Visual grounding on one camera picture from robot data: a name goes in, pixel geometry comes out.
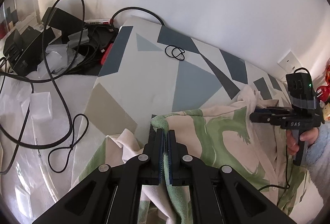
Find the ironing board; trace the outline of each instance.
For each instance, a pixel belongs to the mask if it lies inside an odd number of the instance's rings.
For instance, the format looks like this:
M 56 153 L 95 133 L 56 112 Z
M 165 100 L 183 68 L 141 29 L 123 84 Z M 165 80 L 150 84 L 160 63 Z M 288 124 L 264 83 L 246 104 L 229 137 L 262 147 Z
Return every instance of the ironing board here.
M 184 49 L 185 60 L 168 57 L 168 45 Z M 278 99 L 279 106 L 290 106 L 285 86 L 252 64 L 168 27 L 128 19 L 87 103 L 89 129 L 75 149 L 72 183 L 105 136 L 127 128 L 142 146 L 153 115 L 229 105 L 246 84 L 260 91 L 264 100 Z M 85 125 L 82 121 L 79 135 Z

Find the red toy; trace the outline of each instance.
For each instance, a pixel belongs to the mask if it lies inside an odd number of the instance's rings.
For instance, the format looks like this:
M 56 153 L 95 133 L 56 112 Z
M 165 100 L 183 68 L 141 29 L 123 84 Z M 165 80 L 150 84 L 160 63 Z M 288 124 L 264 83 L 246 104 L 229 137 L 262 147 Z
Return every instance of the red toy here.
M 319 101 L 323 101 L 324 103 L 327 101 L 330 94 L 330 65 L 325 71 L 325 81 L 328 84 L 327 86 L 320 86 L 316 89 L 317 99 Z

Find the black electronic device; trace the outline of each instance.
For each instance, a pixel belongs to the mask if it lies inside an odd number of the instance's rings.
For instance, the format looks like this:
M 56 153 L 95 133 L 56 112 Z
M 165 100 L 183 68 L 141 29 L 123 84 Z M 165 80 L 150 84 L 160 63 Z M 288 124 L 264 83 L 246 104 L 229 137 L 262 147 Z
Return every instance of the black electronic device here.
M 250 120 L 254 123 L 270 123 L 278 125 L 282 129 L 292 130 L 293 137 L 299 145 L 299 151 L 294 156 L 293 164 L 305 165 L 308 142 L 300 140 L 300 135 L 313 127 L 319 127 L 324 123 L 321 107 L 316 99 L 309 73 L 294 72 L 286 75 L 288 94 L 292 108 L 267 107 L 256 108 L 250 114 Z
M 194 224 L 294 224 L 230 166 L 207 166 L 177 143 L 151 129 L 143 153 L 126 164 L 103 164 L 36 219 L 34 224 L 137 223 L 142 185 L 158 185 L 165 149 L 172 186 L 189 186 Z
M 42 22 L 46 22 L 51 9 L 51 7 L 47 8 L 42 18 Z M 70 35 L 76 32 L 80 32 L 82 23 L 83 21 L 81 19 L 78 19 L 77 17 L 63 11 L 60 8 L 55 8 L 50 15 L 48 26 L 58 29 L 64 32 L 66 35 Z
M 55 38 L 52 28 L 45 31 L 45 43 L 49 44 Z M 20 76 L 26 76 L 35 71 L 42 58 L 42 33 L 28 26 L 22 34 L 17 30 L 6 39 L 4 56 L 11 68 Z

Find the wall socket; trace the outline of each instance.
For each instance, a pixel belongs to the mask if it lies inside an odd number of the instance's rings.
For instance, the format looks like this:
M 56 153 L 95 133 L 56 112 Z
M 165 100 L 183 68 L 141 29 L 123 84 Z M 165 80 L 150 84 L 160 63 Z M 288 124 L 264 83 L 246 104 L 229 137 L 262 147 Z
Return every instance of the wall socket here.
M 281 61 L 279 61 L 278 64 L 287 73 L 292 73 L 294 70 L 302 67 L 299 60 L 291 51 Z

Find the light blue triangle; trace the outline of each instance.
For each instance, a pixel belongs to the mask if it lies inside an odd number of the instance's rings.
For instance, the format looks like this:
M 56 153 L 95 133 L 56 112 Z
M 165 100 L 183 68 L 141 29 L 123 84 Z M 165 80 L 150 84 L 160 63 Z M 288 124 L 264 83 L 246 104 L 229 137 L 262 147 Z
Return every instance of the light blue triangle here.
M 136 43 L 138 45 L 138 51 L 162 51 L 162 49 L 139 34 L 136 34 Z
M 221 87 L 214 74 L 187 61 L 180 61 L 172 111 L 199 109 Z

